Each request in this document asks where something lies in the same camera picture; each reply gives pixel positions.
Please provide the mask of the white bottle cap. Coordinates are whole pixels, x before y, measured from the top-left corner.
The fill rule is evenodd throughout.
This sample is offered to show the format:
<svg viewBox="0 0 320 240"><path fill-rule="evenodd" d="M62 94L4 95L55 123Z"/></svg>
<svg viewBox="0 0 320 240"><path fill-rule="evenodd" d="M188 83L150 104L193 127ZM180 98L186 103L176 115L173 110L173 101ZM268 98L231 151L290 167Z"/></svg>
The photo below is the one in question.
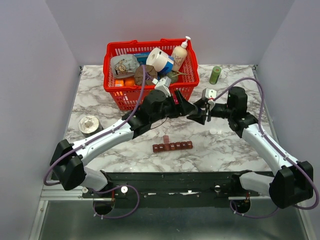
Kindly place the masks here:
<svg viewBox="0 0 320 240"><path fill-rule="evenodd" d="M209 132L210 132L211 135L215 135L217 133L217 130L212 128L212 129L209 130Z"/></svg>

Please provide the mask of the red weekly pill organizer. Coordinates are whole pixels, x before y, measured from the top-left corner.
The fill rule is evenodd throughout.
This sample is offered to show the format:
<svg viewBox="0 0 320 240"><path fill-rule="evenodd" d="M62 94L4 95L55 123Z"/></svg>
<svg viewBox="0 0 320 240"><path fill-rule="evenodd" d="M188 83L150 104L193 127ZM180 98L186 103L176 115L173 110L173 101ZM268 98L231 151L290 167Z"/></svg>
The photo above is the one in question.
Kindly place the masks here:
<svg viewBox="0 0 320 240"><path fill-rule="evenodd" d="M162 139L163 139L163 143L152 145L153 153L190 150L190 149L193 149L194 147L193 142L190 140L170 142L170 138L168 135L164 135Z"/></svg>

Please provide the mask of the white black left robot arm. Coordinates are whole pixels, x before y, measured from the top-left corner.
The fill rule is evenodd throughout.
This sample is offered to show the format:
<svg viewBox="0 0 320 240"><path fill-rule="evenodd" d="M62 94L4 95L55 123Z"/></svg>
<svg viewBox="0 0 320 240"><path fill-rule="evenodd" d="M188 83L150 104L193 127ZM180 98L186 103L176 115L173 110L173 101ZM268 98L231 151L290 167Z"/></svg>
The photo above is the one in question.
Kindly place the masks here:
<svg viewBox="0 0 320 240"><path fill-rule="evenodd" d="M107 150L148 132L153 123L169 118L197 114L198 108L187 101L180 91L166 96L161 90L152 90L133 111L126 113L112 126L77 142L61 140L54 151L50 170L57 177L63 189L70 191L83 186L101 198L107 197L111 185L101 172L87 165Z"/></svg>

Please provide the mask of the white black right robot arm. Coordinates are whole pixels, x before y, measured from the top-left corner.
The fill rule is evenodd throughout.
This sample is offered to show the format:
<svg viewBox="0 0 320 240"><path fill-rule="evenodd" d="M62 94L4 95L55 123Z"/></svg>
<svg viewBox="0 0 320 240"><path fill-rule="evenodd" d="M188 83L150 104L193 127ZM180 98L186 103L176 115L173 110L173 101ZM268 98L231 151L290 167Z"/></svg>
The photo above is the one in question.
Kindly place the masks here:
<svg viewBox="0 0 320 240"><path fill-rule="evenodd" d="M230 191L236 196L247 191L264 194L281 209L312 198L312 165L288 154L265 132L258 119L247 111L246 91L242 87L232 87L225 104L215 103L216 96L215 90L204 89L201 99L195 103L197 113L187 118L202 125L212 117L227 119L231 130L255 149L273 173L272 177L250 170L235 173Z"/></svg>

